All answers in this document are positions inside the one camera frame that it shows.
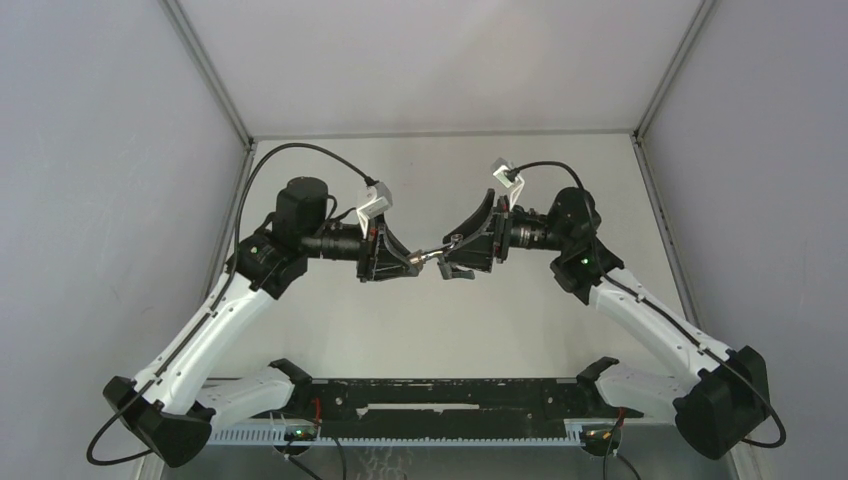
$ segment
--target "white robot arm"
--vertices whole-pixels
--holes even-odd
[[[547,214],[525,211],[514,204],[525,188],[520,172],[543,165],[564,168],[577,187],[562,189]],[[750,347],[732,350],[651,295],[597,239],[601,217],[571,167],[535,162],[516,168],[499,159],[492,175],[509,193],[495,200],[489,189],[477,211],[444,237],[461,238],[439,258],[444,278],[473,279],[474,270],[491,272],[511,248],[558,252],[550,267],[560,287],[621,325],[672,372],[670,377],[641,372],[607,357],[584,370],[578,382],[608,405],[674,422],[708,458],[720,458],[769,416],[781,440],[744,441],[769,447],[783,443],[783,426],[769,404],[763,358]]]
[[[117,419],[169,466],[177,467],[197,455],[216,431],[286,405],[302,408],[311,377],[285,359],[254,375],[202,387],[244,329],[306,272],[308,258],[356,261],[362,281],[417,275],[418,269],[405,257],[391,252],[405,252],[382,217],[391,206],[391,194],[379,182],[368,191],[368,203],[357,209],[359,223],[346,225],[327,218],[330,196],[324,182],[307,177],[289,182],[278,195],[274,214],[239,242],[228,262],[230,271],[221,275],[170,345],[132,379],[114,377],[106,385],[103,395],[116,414],[89,445],[89,462],[127,460],[93,457],[97,440]],[[272,229],[266,230],[272,222]]]

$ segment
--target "white cable tray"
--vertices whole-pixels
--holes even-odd
[[[562,447],[582,446],[580,432],[583,425],[565,424],[565,437],[558,438],[504,438],[504,439],[458,439],[458,438],[339,438],[344,446],[351,447]],[[286,426],[282,424],[246,423],[233,425],[212,435],[208,445],[261,446],[285,445]],[[331,438],[292,442],[293,446],[335,446]]]

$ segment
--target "cable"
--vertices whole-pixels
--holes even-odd
[[[322,480],[321,477],[319,477],[309,467],[304,465],[300,460],[298,460],[298,459],[292,457],[291,455],[289,455],[288,453],[286,453],[288,451],[289,447],[294,442],[294,440],[295,440],[294,438],[289,440],[289,442],[286,444],[286,446],[283,447],[282,454],[285,457],[285,459],[288,460],[289,462],[293,463],[294,466],[301,469],[305,474],[309,475],[310,477],[314,478],[315,480]],[[336,443],[336,447],[339,449],[339,458],[341,458],[341,460],[342,460],[342,480],[347,480],[347,458],[345,457],[344,449],[342,448],[342,444],[339,443],[339,439],[334,437],[333,442]]]
[[[356,210],[356,207],[348,208],[344,212],[340,213],[338,217],[333,217],[330,220],[332,222],[340,222],[340,221],[344,220],[348,215],[350,215],[351,212],[353,212],[354,210]]]
[[[627,468],[629,468],[631,472],[633,472],[633,475],[636,476],[636,480],[642,480],[642,476],[639,475],[639,472],[636,471],[636,467],[634,467],[633,464],[630,463],[630,460],[624,458],[624,455],[622,455],[620,453],[616,454],[615,456],[616,456],[616,458],[621,460],[621,463],[626,465]]]
[[[725,362],[724,360],[719,358],[719,356],[716,355],[715,353],[713,353],[712,350],[710,350],[709,348],[705,348],[704,353],[706,353],[708,357],[712,358],[717,363],[721,364],[724,368],[729,370],[730,373],[735,375],[736,378],[738,378],[742,383],[744,383],[746,387],[748,387],[752,392],[754,392],[754,395],[756,395],[757,398],[759,398],[760,402],[763,403],[763,405],[769,411],[769,414],[771,414],[771,417],[774,420],[774,424],[777,425],[778,439],[775,440],[774,442],[765,443],[765,442],[758,442],[756,440],[751,440],[751,439],[748,439],[748,438],[743,438],[742,443],[747,443],[748,445],[751,445],[751,446],[754,446],[754,447],[769,448],[769,449],[778,448],[778,447],[783,446],[783,444],[786,443],[786,427],[783,425],[783,421],[780,420],[780,416],[777,415],[777,412],[775,411],[774,407],[771,406],[771,403],[768,400],[766,400],[766,398],[763,396],[763,394],[760,393],[759,390],[754,388],[754,385],[752,385],[751,382],[747,378],[745,378],[744,375],[742,375],[741,373],[736,371],[736,369],[731,368],[731,366],[728,365],[727,362]]]
[[[319,397],[315,397],[312,399],[312,402],[315,404],[315,423],[318,424],[321,422],[321,399]]]
[[[310,477],[314,478],[315,480],[323,480],[321,477],[319,477],[319,476],[318,476],[318,474],[316,474],[315,472],[313,472],[312,470],[310,470],[310,469],[309,469],[309,467],[307,467],[306,465],[304,465],[304,464],[300,463],[300,460],[298,460],[298,459],[296,459],[296,458],[294,458],[294,457],[292,457],[292,456],[287,456],[287,457],[286,457],[286,460],[288,460],[289,462],[291,462],[291,463],[292,463],[292,465],[294,465],[295,467],[297,467],[297,468],[299,468],[299,469],[303,470],[303,473],[305,473],[305,474],[309,475]]]
[[[612,444],[615,440],[615,431],[621,428],[624,425],[624,415],[627,411],[623,407],[618,408],[618,418],[615,420],[615,423],[612,424],[612,428],[609,431],[610,440],[607,443],[607,451],[604,453],[604,461],[603,461],[603,471],[604,471],[604,480],[607,480],[607,459],[609,458],[609,454],[612,451]]]
[[[153,374],[154,377],[156,377],[157,379],[160,378],[163,373],[165,373],[165,371],[168,369],[168,367],[171,365],[171,363],[174,361],[174,359],[177,358],[177,356],[183,351],[183,349],[185,349],[186,345],[188,345],[188,343],[192,340],[192,338],[194,338],[194,336],[197,335],[197,332],[200,331],[200,329],[203,327],[203,325],[206,323],[206,321],[209,320],[209,318],[212,316],[212,312],[216,311],[216,309],[218,308],[218,305],[221,303],[221,299],[224,298],[224,294],[227,292],[227,290],[229,290],[230,285],[232,285],[232,283],[233,283],[233,280],[235,280],[236,267],[238,266],[238,250],[239,250],[238,243],[239,243],[239,236],[240,236],[239,232],[241,230],[241,217],[242,217],[242,213],[244,211],[244,204],[245,204],[245,200],[247,199],[247,194],[250,193],[250,187],[253,185],[253,181],[256,179],[256,175],[259,174],[260,170],[262,170],[262,167],[265,166],[265,164],[268,162],[268,160],[270,160],[271,157],[276,155],[278,152],[281,152],[283,150],[287,150],[287,149],[290,149],[290,148],[305,148],[305,149],[308,149],[308,150],[315,150],[317,152],[323,153],[324,155],[327,155],[328,157],[338,161],[342,165],[353,170],[354,173],[356,173],[357,175],[362,177],[363,180],[365,180],[365,185],[371,187],[371,186],[374,186],[378,183],[376,180],[374,180],[370,176],[366,175],[365,172],[363,172],[362,170],[357,168],[355,165],[353,165],[349,161],[347,161],[344,158],[340,157],[339,155],[327,150],[326,148],[319,147],[318,145],[313,145],[311,143],[294,142],[294,143],[285,143],[283,145],[278,145],[278,146],[272,148],[271,150],[269,150],[268,153],[266,153],[262,157],[262,159],[259,160],[259,163],[256,164],[256,168],[253,169],[253,171],[250,173],[250,176],[247,177],[247,182],[245,183],[244,191],[242,192],[241,196],[239,197],[239,203],[238,203],[238,207],[236,209],[236,218],[235,218],[235,222],[234,222],[234,225],[233,225],[233,255],[232,255],[233,263],[232,263],[232,266],[230,267],[230,274],[227,276],[227,280],[224,282],[224,285],[221,287],[221,290],[218,292],[217,296],[212,301],[212,304],[209,306],[209,309],[207,310],[207,312],[203,315],[203,317],[200,318],[200,320],[194,325],[194,327],[192,327],[192,329],[183,338],[183,340],[179,343],[179,345],[177,345],[177,347],[171,352],[171,354],[168,355],[168,357],[165,359],[165,361],[162,362],[162,365],[160,365],[159,368],[156,370],[156,372]],[[332,216],[334,211],[335,211],[335,207],[333,207],[333,211],[330,212],[330,216]],[[130,399],[130,401],[128,401],[126,403],[126,405],[124,405],[120,410],[118,410],[115,413],[115,415],[112,416],[112,418],[107,420],[106,423],[104,423],[103,426],[100,427],[100,430],[97,431],[97,433],[94,435],[94,437],[92,437],[91,442],[89,442],[89,444],[88,444],[88,449],[86,450],[86,459],[88,460],[89,463],[91,463],[92,465],[97,465],[97,466],[118,465],[118,464],[125,463],[125,462],[131,462],[131,461],[133,461],[137,458],[141,458],[141,457],[151,453],[151,450],[147,450],[146,452],[141,452],[141,453],[138,453],[138,454],[135,454],[135,455],[131,455],[131,456],[128,456],[128,457],[119,458],[119,459],[115,459],[115,460],[98,460],[98,459],[94,458],[94,456],[93,456],[94,447],[97,445],[97,442],[100,440],[100,437],[103,436],[103,433],[105,433],[106,430],[108,430],[109,427],[111,427],[112,424],[115,423],[115,421],[118,418],[120,418],[139,398],[142,397],[142,395],[144,395],[145,392],[147,392],[147,390],[151,386],[153,386],[153,382],[154,382],[154,380],[150,380],[149,382],[147,382],[147,384],[135,396],[133,396]]]
[[[589,202],[588,192],[586,191],[586,188],[583,186],[583,182],[580,180],[580,176],[577,175],[577,172],[575,172],[573,168],[571,168],[570,166],[566,165],[563,162],[542,161],[542,162],[531,162],[531,163],[521,165],[519,167],[515,167],[512,170],[510,170],[509,173],[512,174],[512,175],[517,175],[522,170],[526,170],[528,168],[533,168],[533,167],[541,167],[541,166],[552,166],[552,167],[560,167],[562,169],[565,169],[565,171],[567,171],[569,173],[569,175],[571,175],[571,178],[574,180],[574,183],[577,185],[577,188],[580,190],[580,193],[583,194],[583,202],[586,205],[586,210],[587,210],[587,213],[589,214],[589,227],[592,230],[592,238],[590,239],[592,257],[595,261],[595,264],[601,270],[601,275],[603,276],[604,280],[608,281],[612,285],[615,285],[617,288],[626,292],[628,295],[635,298],[637,302],[644,303],[650,309],[654,310],[659,315],[661,315],[663,318],[668,320],[668,322],[671,323],[671,325],[677,331],[679,331],[680,334],[683,335],[695,347],[697,347],[699,350],[703,351],[707,356],[709,356],[710,358],[715,360],[718,364],[724,366],[734,376],[736,376],[739,380],[741,380],[742,383],[744,383],[745,386],[748,387],[748,389],[750,389],[751,392],[766,407],[769,414],[774,419],[775,425],[777,425],[777,430],[779,432],[778,439],[774,442],[771,442],[771,443],[764,443],[764,442],[759,442],[759,441],[756,441],[756,440],[750,440],[750,439],[747,439],[747,438],[743,438],[742,442],[747,443],[748,445],[755,446],[755,447],[770,448],[770,449],[771,448],[778,448],[778,447],[782,446],[784,443],[786,443],[786,427],[783,425],[783,422],[780,420],[780,417],[777,415],[777,411],[774,409],[774,407],[772,407],[771,403],[765,398],[765,396],[763,394],[761,394],[754,387],[754,385],[751,384],[751,382],[748,381],[747,378],[745,378],[744,375],[742,375],[741,373],[736,371],[736,369],[734,369],[733,367],[728,365],[727,362],[725,362],[724,360],[719,358],[718,355],[713,353],[709,348],[702,348],[701,342],[698,341],[698,339],[695,338],[691,333],[689,333],[688,330],[683,328],[683,325],[681,325],[680,322],[675,320],[674,317],[669,315],[668,312],[666,312],[665,310],[660,308],[659,305],[655,304],[654,302],[652,302],[651,300],[649,300],[647,298],[640,298],[639,294],[636,293],[635,291],[633,291],[633,289],[627,287],[626,285],[624,285],[621,282],[617,281],[616,279],[610,277],[606,272],[604,272],[603,265],[601,264],[601,261],[600,261],[600,256],[598,255],[598,229],[596,228],[595,220],[592,217],[592,205]]]
[[[143,452],[136,453],[135,455],[116,458],[114,460],[98,460],[94,458],[94,447],[97,445],[97,442],[100,441],[100,437],[102,437],[103,434],[106,433],[106,430],[108,430],[113,423],[115,423],[119,418],[121,418],[124,413],[126,413],[126,411],[130,408],[133,402],[135,402],[139,397],[144,395],[144,393],[152,386],[153,380],[150,380],[149,382],[147,382],[146,385],[144,385],[144,387],[141,388],[141,390],[138,391],[138,393],[135,394],[135,396],[133,396],[133,398],[130,399],[129,402],[127,402],[123,407],[118,409],[118,411],[115,412],[115,414],[112,415],[112,417],[109,418],[109,420],[107,420],[102,427],[100,427],[100,430],[98,430],[97,433],[94,434],[94,437],[92,437],[91,441],[88,442],[88,448],[85,451],[85,459],[88,460],[88,463],[96,465],[98,467],[108,467],[110,465],[119,465],[121,463],[131,462],[152,452],[152,450],[148,449]]]
[[[327,199],[333,201],[333,206],[330,207],[330,213],[327,214],[327,217],[324,219],[324,222],[321,223],[321,226],[318,227],[318,231],[315,232],[315,235],[321,235],[324,232],[324,229],[327,228],[327,225],[333,221],[333,214],[336,213],[336,208],[339,207],[339,201],[336,200],[336,197],[333,195],[327,194]]]
[[[339,449],[339,457],[342,459],[342,480],[347,480],[347,458],[344,454],[344,449],[342,448],[342,444],[339,443],[339,439],[333,437],[333,441],[336,442],[336,447]]]

